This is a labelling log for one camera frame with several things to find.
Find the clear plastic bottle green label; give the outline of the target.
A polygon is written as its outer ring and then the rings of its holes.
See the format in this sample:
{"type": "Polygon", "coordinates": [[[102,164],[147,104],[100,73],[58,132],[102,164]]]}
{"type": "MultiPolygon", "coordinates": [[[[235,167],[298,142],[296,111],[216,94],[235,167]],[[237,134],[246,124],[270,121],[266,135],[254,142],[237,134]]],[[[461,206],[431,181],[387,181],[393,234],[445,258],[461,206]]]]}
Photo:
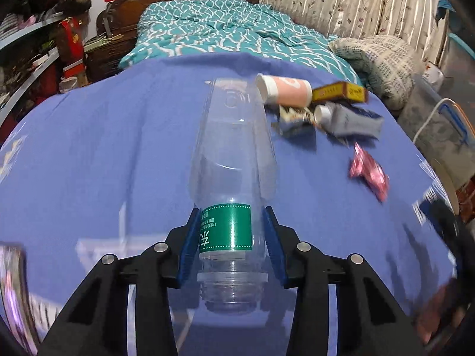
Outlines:
{"type": "Polygon", "coordinates": [[[209,85],[189,180],[201,213],[197,281],[209,311],[246,314],[268,280],[262,214],[275,194],[277,163],[255,83],[209,85]]]}

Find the red foil wrapper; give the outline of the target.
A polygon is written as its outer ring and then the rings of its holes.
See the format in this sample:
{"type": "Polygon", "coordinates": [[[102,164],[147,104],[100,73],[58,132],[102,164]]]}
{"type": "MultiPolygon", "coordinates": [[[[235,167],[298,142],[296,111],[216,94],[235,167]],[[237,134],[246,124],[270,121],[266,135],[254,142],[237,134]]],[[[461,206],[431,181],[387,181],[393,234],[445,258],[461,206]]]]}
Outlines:
{"type": "Polygon", "coordinates": [[[349,167],[351,178],[362,178],[379,202],[387,200],[389,177],[374,158],[358,143],[354,144],[354,157],[349,167]]]}

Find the brown snack wrapper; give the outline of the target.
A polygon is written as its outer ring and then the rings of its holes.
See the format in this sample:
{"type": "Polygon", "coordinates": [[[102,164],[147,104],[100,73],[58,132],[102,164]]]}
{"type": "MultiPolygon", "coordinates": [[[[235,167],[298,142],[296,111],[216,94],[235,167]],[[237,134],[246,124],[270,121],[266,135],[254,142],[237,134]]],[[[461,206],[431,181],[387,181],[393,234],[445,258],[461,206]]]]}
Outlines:
{"type": "Polygon", "coordinates": [[[277,120],[271,127],[283,137],[293,137],[316,127],[314,113],[308,108],[293,108],[280,105],[277,120]]]}

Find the grey white squeeze tube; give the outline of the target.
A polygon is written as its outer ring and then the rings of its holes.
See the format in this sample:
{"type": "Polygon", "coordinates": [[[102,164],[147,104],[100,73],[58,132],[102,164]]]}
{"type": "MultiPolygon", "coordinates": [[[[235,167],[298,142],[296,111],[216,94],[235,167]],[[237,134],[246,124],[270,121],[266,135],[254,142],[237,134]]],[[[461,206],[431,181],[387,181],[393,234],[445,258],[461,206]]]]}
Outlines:
{"type": "Polygon", "coordinates": [[[375,112],[328,102],[314,109],[316,124],[334,137],[379,139],[384,118],[375,112]]]}

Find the pink paper cup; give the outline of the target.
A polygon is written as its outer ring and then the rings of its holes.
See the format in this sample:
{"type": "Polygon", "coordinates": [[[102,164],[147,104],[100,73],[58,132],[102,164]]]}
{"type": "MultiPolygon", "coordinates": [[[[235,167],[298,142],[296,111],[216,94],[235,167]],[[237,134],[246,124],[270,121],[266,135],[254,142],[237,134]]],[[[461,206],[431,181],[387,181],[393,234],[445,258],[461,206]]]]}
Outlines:
{"type": "Polygon", "coordinates": [[[312,101],[312,87],[307,80],[258,74],[255,83],[265,104],[304,108],[312,101]]]}

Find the brown yellow cigarette box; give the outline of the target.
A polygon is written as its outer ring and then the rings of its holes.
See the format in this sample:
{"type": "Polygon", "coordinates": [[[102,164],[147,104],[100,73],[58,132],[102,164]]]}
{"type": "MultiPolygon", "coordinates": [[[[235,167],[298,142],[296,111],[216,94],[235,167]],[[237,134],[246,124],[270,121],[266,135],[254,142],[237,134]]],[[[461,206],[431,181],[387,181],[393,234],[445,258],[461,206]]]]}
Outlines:
{"type": "Polygon", "coordinates": [[[368,95],[364,87],[340,81],[313,89],[312,102],[347,101],[349,103],[361,104],[368,101],[368,95]]]}

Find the beige round trash bin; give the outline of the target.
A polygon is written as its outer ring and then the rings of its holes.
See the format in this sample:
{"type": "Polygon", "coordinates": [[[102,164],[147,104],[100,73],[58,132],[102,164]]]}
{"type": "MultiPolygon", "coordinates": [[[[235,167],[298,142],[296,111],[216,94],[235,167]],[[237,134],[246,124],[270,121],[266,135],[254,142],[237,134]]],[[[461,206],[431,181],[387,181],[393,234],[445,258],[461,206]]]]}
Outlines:
{"type": "Polygon", "coordinates": [[[457,197],[457,192],[456,188],[453,185],[449,172],[446,170],[444,165],[440,163],[437,159],[430,159],[429,164],[436,173],[437,177],[440,179],[441,185],[449,197],[449,203],[452,207],[454,214],[459,215],[460,206],[457,197]]]}

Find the blue patterned tablecloth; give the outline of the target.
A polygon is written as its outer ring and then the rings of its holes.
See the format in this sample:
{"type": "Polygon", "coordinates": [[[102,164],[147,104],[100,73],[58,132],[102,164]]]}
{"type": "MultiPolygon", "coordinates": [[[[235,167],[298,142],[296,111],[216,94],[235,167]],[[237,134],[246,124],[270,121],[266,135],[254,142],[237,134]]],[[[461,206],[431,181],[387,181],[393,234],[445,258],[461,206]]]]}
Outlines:
{"type": "MultiPolygon", "coordinates": [[[[42,318],[54,318],[102,254],[140,252],[187,219],[191,153],[211,82],[259,72],[333,81],[244,53],[153,59],[53,96],[18,124],[1,148],[1,239],[25,246],[42,318]]],[[[272,206],[323,252],[362,254],[414,313],[452,274],[447,248],[415,214],[435,176],[379,98],[368,105],[384,119],[370,153],[390,178],[387,201],[349,178],[348,147],[312,133],[275,137],[272,206]]]]}

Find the beige checked folded blanket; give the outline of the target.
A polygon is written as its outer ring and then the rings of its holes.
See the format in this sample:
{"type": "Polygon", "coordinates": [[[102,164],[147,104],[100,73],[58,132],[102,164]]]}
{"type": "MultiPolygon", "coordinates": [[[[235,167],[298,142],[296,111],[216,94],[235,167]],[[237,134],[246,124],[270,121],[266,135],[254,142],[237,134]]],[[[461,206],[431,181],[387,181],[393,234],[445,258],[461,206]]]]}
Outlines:
{"type": "Polygon", "coordinates": [[[423,71],[420,56],[407,42],[393,35],[375,35],[336,38],[328,46],[364,76],[365,86],[390,112],[403,110],[415,84],[414,76],[423,71]]]}

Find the teal white patterned duvet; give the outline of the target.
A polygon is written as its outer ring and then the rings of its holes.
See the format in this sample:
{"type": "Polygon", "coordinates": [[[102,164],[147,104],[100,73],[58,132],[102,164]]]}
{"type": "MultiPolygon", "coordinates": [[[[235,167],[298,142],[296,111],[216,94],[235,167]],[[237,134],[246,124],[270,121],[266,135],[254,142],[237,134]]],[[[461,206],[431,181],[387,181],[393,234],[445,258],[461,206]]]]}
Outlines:
{"type": "Polygon", "coordinates": [[[244,52],[323,70],[354,84],[361,81],[350,64],[332,52],[329,38],[267,4],[153,2],[141,14],[137,34],[135,46],[118,63],[120,69],[155,57],[244,52]]]}

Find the tall clear storage bin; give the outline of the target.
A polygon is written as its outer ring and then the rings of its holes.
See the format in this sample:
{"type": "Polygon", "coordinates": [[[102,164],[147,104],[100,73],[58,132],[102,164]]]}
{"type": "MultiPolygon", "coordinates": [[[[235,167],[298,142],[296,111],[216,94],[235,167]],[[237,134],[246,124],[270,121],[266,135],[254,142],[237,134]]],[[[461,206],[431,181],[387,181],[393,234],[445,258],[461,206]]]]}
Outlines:
{"type": "Polygon", "coordinates": [[[468,118],[474,118],[474,51],[450,33],[440,67],[444,74],[440,95],[456,101],[468,118]]]}

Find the beige floral curtain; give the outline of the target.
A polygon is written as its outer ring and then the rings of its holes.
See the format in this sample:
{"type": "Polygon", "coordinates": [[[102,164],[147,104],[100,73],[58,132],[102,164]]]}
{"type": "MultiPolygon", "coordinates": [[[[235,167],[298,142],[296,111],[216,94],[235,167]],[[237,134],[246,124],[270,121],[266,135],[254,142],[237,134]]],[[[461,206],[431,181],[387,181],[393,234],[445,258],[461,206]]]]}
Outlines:
{"type": "Polygon", "coordinates": [[[439,0],[261,0],[324,35],[394,35],[425,62],[442,59],[448,24],[437,19],[439,0]]]}

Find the cluttered metal shelf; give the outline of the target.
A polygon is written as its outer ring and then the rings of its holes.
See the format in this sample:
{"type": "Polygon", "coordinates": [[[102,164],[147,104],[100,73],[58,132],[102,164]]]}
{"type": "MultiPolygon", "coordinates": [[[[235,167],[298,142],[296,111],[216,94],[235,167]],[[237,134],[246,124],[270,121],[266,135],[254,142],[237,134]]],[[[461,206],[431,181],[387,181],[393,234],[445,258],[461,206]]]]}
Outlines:
{"type": "Polygon", "coordinates": [[[1,0],[1,139],[60,91],[82,57],[92,0],[1,0]]]}

